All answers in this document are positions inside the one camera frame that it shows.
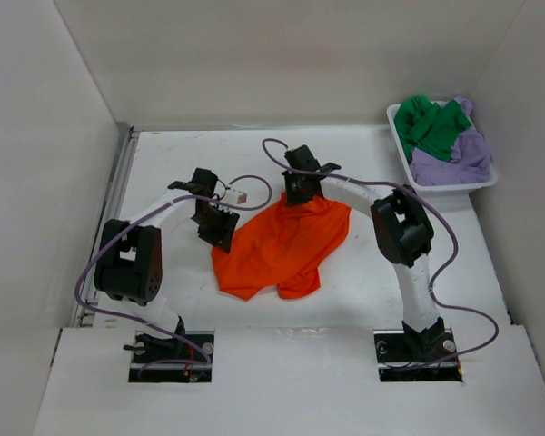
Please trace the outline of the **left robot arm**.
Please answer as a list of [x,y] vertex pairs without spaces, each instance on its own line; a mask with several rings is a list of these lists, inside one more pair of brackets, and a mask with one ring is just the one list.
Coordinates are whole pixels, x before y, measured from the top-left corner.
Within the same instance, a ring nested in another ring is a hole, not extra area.
[[160,333],[154,350],[166,362],[192,363],[197,357],[208,363],[210,355],[191,342],[178,323],[161,327],[144,310],[158,298],[164,275],[163,235],[188,220],[196,225],[200,240],[218,253],[229,253],[239,221],[238,203],[224,203],[216,186],[219,177],[197,168],[188,182],[175,181],[151,206],[128,220],[110,219],[103,227],[100,248],[86,267],[94,271],[94,288],[108,298],[131,306],[117,312],[95,308],[96,313],[136,322]]

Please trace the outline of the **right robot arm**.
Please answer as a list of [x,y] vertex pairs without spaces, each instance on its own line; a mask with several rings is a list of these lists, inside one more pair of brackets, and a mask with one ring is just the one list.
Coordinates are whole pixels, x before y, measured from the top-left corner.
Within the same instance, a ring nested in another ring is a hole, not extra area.
[[372,220],[381,255],[391,263],[403,304],[403,349],[411,362],[432,362],[447,340],[444,321],[429,291],[429,253],[434,231],[423,206],[408,188],[395,188],[387,196],[347,178],[330,177],[341,167],[320,165],[308,146],[289,149],[282,173],[289,205],[316,197],[346,205]]

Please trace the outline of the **orange t-shirt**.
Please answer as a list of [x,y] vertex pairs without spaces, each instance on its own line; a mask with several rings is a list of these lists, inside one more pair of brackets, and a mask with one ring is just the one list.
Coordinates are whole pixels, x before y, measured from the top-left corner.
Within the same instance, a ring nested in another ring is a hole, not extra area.
[[321,288],[320,265],[349,234],[352,209],[315,197],[289,205],[287,193],[234,233],[231,251],[212,249],[221,292],[248,301],[262,289],[297,300]]

